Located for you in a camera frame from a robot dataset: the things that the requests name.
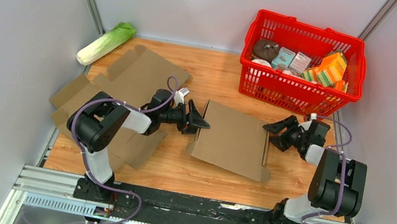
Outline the brown cardboard box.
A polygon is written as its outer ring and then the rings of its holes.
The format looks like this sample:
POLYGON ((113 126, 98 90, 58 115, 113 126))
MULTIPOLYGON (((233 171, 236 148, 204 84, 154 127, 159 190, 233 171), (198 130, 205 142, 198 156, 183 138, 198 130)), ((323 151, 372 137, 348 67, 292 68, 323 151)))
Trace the brown cardboard box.
POLYGON ((186 152, 203 162, 251 180, 266 183, 269 135, 265 122, 209 99, 203 118, 209 129, 199 129, 186 152))

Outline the cardboard sheet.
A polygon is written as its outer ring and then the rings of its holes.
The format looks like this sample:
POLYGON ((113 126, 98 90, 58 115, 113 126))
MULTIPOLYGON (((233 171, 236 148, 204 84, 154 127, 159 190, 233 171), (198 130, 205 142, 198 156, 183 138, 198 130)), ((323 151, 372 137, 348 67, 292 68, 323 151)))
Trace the cardboard sheet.
MULTIPOLYGON (((190 79, 190 73, 184 69, 138 45, 110 65, 106 75, 100 74, 88 80, 80 74, 51 96, 50 102, 56 110, 51 118, 61 133, 69 138, 71 133, 66 125, 69 117, 98 92, 103 91, 112 98, 141 107, 151 101, 158 89, 167 87, 169 76, 176 77, 179 85, 190 79)), ((149 136, 120 129, 107 147, 112 170, 117 171, 124 164, 134 169, 141 168, 166 136, 167 133, 160 129, 149 136)))

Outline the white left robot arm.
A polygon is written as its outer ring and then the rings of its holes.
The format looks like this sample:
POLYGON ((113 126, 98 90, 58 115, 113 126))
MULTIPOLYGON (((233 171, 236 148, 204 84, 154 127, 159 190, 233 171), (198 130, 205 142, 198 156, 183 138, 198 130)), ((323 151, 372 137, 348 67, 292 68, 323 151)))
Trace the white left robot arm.
POLYGON ((182 135, 195 134, 199 129, 211 127, 193 100, 176 103, 175 95, 174 91, 158 89, 149 103, 137 109, 101 91, 66 122, 81 149, 87 169, 84 177, 91 185, 89 191, 96 201, 113 199, 117 192, 113 187, 115 176, 107 148, 120 129, 150 136, 163 123, 176 125, 182 135))

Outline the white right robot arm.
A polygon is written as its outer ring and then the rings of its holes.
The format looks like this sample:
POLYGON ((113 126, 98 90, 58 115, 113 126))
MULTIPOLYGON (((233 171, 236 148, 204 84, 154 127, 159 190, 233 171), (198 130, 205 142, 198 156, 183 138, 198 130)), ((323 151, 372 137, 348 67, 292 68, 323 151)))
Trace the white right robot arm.
POLYGON ((316 170, 305 195, 276 203, 266 224, 306 224, 321 216, 357 215, 362 205, 367 165, 348 159, 326 144, 330 126, 309 116, 300 123, 295 116, 264 124, 269 141, 282 152, 294 147, 301 159, 316 170))

